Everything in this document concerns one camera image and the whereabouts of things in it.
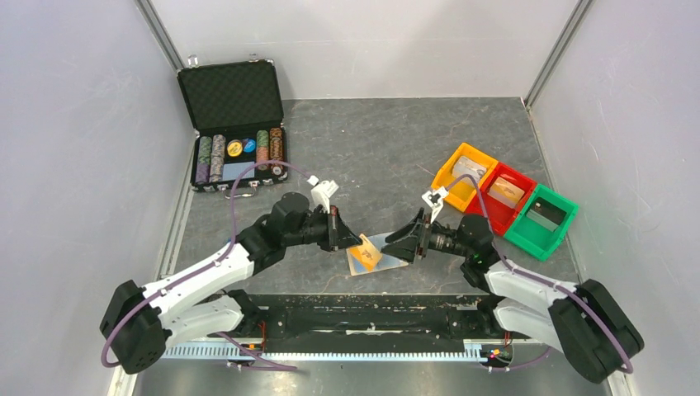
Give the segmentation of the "beige leather card holder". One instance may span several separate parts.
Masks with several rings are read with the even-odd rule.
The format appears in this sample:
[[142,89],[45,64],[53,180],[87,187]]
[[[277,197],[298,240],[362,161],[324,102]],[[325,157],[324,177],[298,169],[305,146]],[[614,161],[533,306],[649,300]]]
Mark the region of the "beige leather card holder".
[[[375,234],[372,236],[367,236],[373,244],[380,250],[385,245],[385,238],[389,235],[389,233],[379,233]],[[383,258],[381,259],[377,269],[373,272],[369,273],[362,273],[362,274],[354,274],[352,269],[351,269],[351,264],[348,260],[348,265],[349,265],[349,270],[352,276],[359,276],[359,275],[367,275],[370,273],[378,272],[378,271],[386,271],[389,269],[394,269],[394,268],[400,268],[404,266],[408,266],[409,263],[403,262],[397,258],[391,257],[389,255],[383,254]]]

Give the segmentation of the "orange gold credit card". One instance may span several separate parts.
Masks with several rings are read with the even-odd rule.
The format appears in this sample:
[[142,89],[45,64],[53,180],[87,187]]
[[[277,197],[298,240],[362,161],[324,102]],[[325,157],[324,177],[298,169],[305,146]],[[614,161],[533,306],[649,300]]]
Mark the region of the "orange gold credit card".
[[360,234],[361,244],[348,249],[348,260],[354,274],[373,272],[377,269],[383,254],[364,234]]

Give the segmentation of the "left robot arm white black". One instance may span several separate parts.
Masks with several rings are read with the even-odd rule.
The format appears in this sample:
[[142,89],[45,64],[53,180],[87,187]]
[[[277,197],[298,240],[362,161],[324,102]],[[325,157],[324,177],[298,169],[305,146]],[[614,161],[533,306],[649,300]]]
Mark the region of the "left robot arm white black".
[[334,205],[310,206],[300,193],[286,193],[269,213],[234,234],[207,259],[144,286],[127,280],[118,285],[99,329],[105,338],[101,363],[127,374],[149,368],[174,345],[219,333],[253,334],[258,309],[238,291],[215,300],[217,291],[246,280],[280,262],[286,250],[317,245],[326,252],[362,244]]

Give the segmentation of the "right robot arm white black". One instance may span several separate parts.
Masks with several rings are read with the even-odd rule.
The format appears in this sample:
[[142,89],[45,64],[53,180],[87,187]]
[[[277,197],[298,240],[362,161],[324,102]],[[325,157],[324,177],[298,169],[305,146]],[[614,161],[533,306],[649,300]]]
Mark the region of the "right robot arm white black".
[[633,371],[631,359],[645,341],[602,283],[589,279],[575,284],[519,266],[496,249],[490,223],[479,214],[464,215],[453,229],[419,210],[381,248],[406,262],[429,251],[462,257],[467,283],[487,293],[476,315],[486,336],[515,332],[534,338],[561,352],[595,384],[615,371]]

